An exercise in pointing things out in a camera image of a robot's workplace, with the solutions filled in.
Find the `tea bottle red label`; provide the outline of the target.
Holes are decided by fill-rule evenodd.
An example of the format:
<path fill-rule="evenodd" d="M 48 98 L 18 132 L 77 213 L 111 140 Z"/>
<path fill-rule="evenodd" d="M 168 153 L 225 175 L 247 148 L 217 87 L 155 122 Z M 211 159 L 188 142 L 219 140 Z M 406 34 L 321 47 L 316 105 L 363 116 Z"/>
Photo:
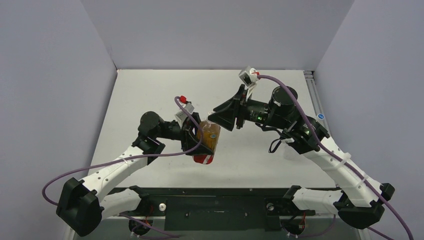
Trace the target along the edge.
<path fill-rule="evenodd" d="M 198 164 L 209 165 L 213 162 L 214 159 L 219 136 L 221 133 L 221 127 L 208 119 L 203 120 L 199 126 L 203 131 L 201 142 L 212 150 L 212 154 L 195 155 L 193 156 L 193 160 Z"/>

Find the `blue white bottle cap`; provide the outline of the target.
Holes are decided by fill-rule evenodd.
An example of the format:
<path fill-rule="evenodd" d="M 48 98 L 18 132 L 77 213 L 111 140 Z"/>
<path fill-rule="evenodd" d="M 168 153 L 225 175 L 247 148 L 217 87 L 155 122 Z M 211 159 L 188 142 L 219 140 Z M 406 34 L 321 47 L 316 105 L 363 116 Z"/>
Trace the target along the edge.
<path fill-rule="evenodd" d="M 320 120 L 324 120 L 325 116 L 322 113 L 320 113 L 320 114 L 317 115 L 317 118 L 320 119 Z"/>

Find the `beige bottle cap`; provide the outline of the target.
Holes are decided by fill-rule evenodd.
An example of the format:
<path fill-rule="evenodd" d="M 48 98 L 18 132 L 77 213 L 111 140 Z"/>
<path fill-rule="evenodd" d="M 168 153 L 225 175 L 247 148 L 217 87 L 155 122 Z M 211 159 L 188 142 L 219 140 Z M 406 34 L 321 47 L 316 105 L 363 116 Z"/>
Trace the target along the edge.
<path fill-rule="evenodd" d="M 215 113 L 215 112 L 212 112 L 212 111 L 208 113 L 208 115 L 207 115 L 207 120 L 208 120 L 208 121 L 211 121 L 210 117 L 211 117 L 214 113 Z"/>

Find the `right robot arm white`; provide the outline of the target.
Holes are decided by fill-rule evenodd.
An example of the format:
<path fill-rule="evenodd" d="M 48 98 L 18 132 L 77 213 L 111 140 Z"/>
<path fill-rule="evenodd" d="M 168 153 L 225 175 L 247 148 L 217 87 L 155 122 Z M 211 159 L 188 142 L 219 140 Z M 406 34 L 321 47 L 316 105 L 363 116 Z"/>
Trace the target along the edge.
<path fill-rule="evenodd" d="M 377 223 L 385 211 L 384 203 L 394 194 L 394 187 L 366 176 L 351 156 L 339 149 L 323 125 L 310 116 L 302 117 L 295 104 L 297 98 L 293 88 L 278 86 L 269 102 L 260 102 L 253 100 L 242 84 L 232 98 L 213 109 L 208 120 L 228 131 L 240 129 L 249 121 L 264 132 L 277 132 L 279 138 L 269 147 L 270 153 L 286 143 L 319 166 L 338 186 L 330 190 L 291 186 L 282 197 L 282 207 L 287 213 L 334 214 L 356 229 Z"/>

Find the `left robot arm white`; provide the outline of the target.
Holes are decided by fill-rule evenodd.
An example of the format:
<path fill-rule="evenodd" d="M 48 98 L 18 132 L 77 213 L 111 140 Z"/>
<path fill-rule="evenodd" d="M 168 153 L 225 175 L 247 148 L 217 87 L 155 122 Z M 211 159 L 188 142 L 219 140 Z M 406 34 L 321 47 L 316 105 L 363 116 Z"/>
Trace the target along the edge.
<path fill-rule="evenodd" d="M 186 115 L 182 123 L 165 121 L 157 113 L 148 111 L 140 119 L 138 136 L 117 159 L 118 162 L 103 166 L 95 173 L 80 180 L 74 177 L 65 182 L 56 214 L 79 236 L 90 234 L 102 220 L 121 212 L 133 211 L 143 215 L 149 209 L 149 201 L 134 186 L 121 192 L 111 191 L 139 169 L 151 164 L 164 150 L 160 138 L 180 141 L 183 154 L 196 163 L 212 162 L 221 128 L 208 120 L 202 121 L 197 112 Z"/>

